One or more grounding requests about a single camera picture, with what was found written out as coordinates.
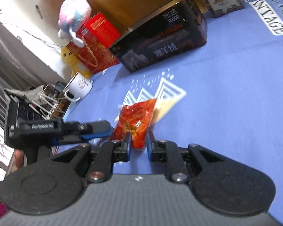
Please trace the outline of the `yellow plush toy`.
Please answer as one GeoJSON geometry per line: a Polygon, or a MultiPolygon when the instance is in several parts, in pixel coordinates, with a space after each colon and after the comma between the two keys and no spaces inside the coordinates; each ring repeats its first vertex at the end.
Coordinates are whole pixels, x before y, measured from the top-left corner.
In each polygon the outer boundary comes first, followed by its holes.
{"type": "Polygon", "coordinates": [[[84,78],[89,79],[92,72],[71,52],[67,47],[61,48],[62,61],[71,68],[71,76],[80,73],[84,78]]]}

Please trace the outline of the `pastel plush toy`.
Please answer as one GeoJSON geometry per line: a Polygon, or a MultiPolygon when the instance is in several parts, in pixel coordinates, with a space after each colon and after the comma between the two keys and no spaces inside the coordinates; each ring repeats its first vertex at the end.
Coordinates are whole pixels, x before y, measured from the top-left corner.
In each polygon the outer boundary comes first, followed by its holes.
{"type": "Polygon", "coordinates": [[[91,18],[92,8],[87,0],[65,0],[59,12],[60,39],[71,39],[77,47],[84,47],[85,43],[77,37],[78,30],[91,18]]]}

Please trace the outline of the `red gift bag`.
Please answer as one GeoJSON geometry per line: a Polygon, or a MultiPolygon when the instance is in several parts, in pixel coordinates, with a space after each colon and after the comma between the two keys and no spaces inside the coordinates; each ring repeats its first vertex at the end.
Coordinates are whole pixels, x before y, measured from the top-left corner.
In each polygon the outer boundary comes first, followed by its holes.
{"type": "Polygon", "coordinates": [[[120,63],[86,27],[78,30],[77,37],[82,39],[84,47],[77,47],[73,42],[66,47],[93,75],[120,63]]]}

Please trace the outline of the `black wool product box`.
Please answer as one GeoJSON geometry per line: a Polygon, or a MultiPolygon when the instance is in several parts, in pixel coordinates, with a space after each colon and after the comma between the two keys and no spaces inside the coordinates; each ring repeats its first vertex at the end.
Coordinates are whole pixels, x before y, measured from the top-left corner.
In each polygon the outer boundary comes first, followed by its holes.
{"type": "Polygon", "coordinates": [[[194,0],[172,0],[131,26],[109,48],[130,72],[201,47],[206,20],[194,0]]]}

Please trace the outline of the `blue printed tablecloth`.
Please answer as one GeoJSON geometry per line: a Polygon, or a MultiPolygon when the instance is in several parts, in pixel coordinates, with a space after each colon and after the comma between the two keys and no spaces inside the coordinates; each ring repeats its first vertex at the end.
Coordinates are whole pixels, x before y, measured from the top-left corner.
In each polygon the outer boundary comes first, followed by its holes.
{"type": "Polygon", "coordinates": [[[67,121],[118,121],[124,105],[154,98],[157,139],[199,144],[268,174],[270,214],[283,223],[283,0],[243,0],[244,9],[206,16],[203,47],[130,73],[121,64],[93,77],[67,121]]]}

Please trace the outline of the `red small carton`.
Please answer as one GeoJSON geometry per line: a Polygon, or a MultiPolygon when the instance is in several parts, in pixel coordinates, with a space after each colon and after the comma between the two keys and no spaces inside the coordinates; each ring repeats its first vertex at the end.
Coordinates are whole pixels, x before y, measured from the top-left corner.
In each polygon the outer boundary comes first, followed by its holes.
{"type": "Polygon", "coordinates": [[[117,28],[101,12],[91,17],[84,26],[105,48],[111,47],[121,36],[117,28]]]}

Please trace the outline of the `white enamel mug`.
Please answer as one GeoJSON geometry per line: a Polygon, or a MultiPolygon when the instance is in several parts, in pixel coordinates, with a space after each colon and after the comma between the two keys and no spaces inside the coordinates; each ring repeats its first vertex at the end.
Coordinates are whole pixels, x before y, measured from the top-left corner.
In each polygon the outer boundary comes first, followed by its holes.
{"type": "Polygon", "coordinates": [[[70,102],[78,102],[84,99],[91,91],[92,80],[76,73],[65,87],[64,97],[70,102]]]}

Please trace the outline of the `red spicy snack packet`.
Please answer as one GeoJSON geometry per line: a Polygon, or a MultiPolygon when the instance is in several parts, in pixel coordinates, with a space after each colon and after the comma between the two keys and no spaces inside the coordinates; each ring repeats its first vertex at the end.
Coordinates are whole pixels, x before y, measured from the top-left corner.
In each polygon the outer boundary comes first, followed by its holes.
{"type": "Polygon", "coordinates": [[[131,146],[137,150],[144,149],[146,134],[152,121],[155,104],[156,99],[148,99],[131,106],[123,106],[110,139],[123,140],[125,134],[130,132],[132,135],[131,146]]]}

